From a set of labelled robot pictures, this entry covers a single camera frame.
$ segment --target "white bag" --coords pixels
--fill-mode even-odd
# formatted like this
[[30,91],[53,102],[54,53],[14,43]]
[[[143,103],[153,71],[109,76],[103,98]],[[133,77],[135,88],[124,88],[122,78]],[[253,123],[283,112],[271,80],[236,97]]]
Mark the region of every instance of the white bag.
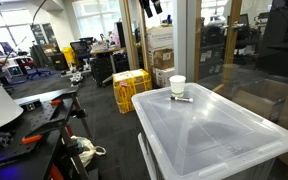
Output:
[[94,154],[97,154],[99,156],[106,154],[106,150],[103,147],[94,146],[92,142],[87,138],[72,136],[71,139],[77,140],[83,144],[83,152],[79,154],[79,156],[84,167],[91,162]]

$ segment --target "white paper cup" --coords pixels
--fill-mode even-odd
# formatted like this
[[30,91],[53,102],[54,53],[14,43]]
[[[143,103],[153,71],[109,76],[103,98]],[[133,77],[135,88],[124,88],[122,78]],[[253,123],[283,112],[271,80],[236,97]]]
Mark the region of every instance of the white paper cup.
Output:
[[170,78],[173,97],[183,97],[185,80],[186,77],[181,75],[175,75]]

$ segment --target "wire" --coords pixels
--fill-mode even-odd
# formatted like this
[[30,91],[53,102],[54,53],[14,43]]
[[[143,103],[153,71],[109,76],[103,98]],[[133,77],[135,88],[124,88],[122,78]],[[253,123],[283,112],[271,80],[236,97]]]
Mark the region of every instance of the wire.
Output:
[[[40,9],[42,8],[42,6],[45,4],[46,1],[47,1],[47,0],[44,0],[44,1],[41,3],[41,5],[37,8],[37,10],[36,10],[36,12],[35,12],[35,14],[34,14],[34,16],[33,16],[33,21],[32,21],[32,24],[31,24],[31,31],[33,30],[33,26],[34,26],[34,22],[35,22],[36,15],[37,15],[37,13],[40,11]],[[25,39],[27,38],[27,36],[28,36],[29,33],[30,33],[30,32],[27,33],[27,35],[22,39],[22,41],[21,41],[15,48],[17,48],[19,45],[21,45],[21,44],[25,41]],[[9,52],[8,55],[6,56],[6,58],[5,58],[5,60],[4,60],[3,64],[2,64],[2,66],[0,66],[0,70],[5,66],[5,64],[6,64],[8,58],[10,57],[10,55],[11,55],[12,52],[14,52],[14,49],[13,49],[13,48],[12,48],[11,52]]]

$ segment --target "plastic bin lid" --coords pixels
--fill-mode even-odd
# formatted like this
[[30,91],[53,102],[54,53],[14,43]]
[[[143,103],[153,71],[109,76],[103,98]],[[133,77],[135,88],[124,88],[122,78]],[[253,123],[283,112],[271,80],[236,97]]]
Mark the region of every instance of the plastic bin lid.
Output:
[[187,83],[147,91],[133,104],[165,179],[223,179],[288,151],[288,131],[207,90]]

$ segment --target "yellow plastic crate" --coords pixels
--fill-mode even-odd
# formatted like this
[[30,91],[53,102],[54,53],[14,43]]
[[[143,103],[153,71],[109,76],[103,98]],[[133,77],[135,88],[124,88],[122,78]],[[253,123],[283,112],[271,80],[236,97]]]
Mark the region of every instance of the yellow plastic crate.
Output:
[[62,51],[65,56],[68,67],[71,67],[70,62],[76,64],[76,66],[80,65],[80,61],[75,58],[74,50],[72,49],[72,47],[65,47],[63,48]]
[[152,89],[151,77],[143,69],[113,74],[114,96],[120,113],[134,110],[131,98]]

